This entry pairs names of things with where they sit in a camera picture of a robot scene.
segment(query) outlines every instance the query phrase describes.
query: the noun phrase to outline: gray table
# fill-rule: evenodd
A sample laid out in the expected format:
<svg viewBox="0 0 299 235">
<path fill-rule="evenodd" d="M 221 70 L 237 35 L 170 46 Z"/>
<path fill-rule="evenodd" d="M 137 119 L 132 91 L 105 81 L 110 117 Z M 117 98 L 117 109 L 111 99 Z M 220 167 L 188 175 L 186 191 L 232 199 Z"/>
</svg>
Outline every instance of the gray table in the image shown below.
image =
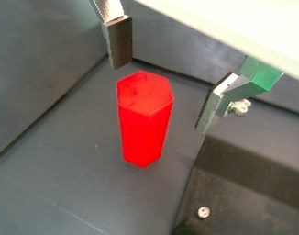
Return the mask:
<svg viewBox="0 0 299 235">
<path fill-rule="evenodd" d="M 114 83 L 138 70 L 166 76 L 174 96 L 161 157 L 145 169 L 121 160 L 116 114 Z M 113 71 L 103 60 L 0 159 L 0 235 L 169 234 L 206 88 L 138 62 Z M 299 116 L 254 103 L 212 134 L 299 167 Z"/>
</svg>

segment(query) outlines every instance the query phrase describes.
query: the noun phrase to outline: green bracket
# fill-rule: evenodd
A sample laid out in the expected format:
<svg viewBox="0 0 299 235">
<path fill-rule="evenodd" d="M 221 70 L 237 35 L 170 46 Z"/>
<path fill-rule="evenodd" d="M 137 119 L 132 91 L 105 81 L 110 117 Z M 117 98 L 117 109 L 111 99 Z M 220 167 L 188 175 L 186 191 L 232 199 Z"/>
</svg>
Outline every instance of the green bracket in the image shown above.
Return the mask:
<svg viewBox="0 0 299 235">
<path fill-rule="evenodd" d="M 246 56 L 240 74 L 236 83 L 224 92 L 230 101 L 246 99 L 269 91 L 282 72 Z"/>
</svg>

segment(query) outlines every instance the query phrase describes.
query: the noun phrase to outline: red prism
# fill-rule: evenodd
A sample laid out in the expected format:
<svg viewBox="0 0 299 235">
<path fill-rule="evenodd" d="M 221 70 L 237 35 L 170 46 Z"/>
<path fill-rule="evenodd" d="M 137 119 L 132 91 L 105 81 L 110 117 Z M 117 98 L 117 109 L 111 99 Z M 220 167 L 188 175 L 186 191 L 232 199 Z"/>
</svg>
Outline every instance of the red prism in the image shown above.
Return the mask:
<svg viewBox="0 0 299 235">
<path fill-rule="evenodd" d="M 116 91 L 124 159 L 145 167 L 161 153 L 173 102 L 169 82 L 137 72 L 117 82 Z"/>
</svg>

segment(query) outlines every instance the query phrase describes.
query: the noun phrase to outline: bolt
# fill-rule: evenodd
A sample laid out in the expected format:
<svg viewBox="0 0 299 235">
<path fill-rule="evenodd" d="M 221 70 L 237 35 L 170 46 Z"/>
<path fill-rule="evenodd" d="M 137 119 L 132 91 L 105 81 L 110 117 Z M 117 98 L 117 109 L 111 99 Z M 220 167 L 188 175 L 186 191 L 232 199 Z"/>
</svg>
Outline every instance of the bolt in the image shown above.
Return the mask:
<svg viewBox="0 0 299 235">
<path fill-rule="evenodd" d="M 210 214 L 210 211 L 209 211 L 209 208 L 208 207 L 201 207 L 198 210 L 197 210 L 197 216 L 200 218 L 206 218 Z"/>
<path fill-rule="evenodd" d="M 228 107 L 228 112 L 233 113 L 237 117 L 241 117 L 248 111 L 249 106 L 250 102 L 246 99 L 230 102 L 230 105 Z"/>
</svg>

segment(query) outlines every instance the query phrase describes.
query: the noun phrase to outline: gray wall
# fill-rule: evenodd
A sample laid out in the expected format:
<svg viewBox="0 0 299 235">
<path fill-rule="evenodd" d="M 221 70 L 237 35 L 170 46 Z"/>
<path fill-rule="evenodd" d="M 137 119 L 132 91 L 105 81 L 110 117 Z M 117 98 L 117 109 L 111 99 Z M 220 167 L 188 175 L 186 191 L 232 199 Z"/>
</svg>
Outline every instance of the gray wall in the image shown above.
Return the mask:
<svg viewBox="0 0 299 235">
<path fill-rule="evenodd" d="M 214 84 L 228 73 L 238 73 L 245 55 L 132 0 L 133 56 L 168 70 Z M 288 75 L 272 91 L 257 97 L 299 113 L 299 81 Z"/>
<path fill-rule="evenodd" d="M 0 151 L 105 53 L 87 0 L 0 0 Z"/>
</svg>

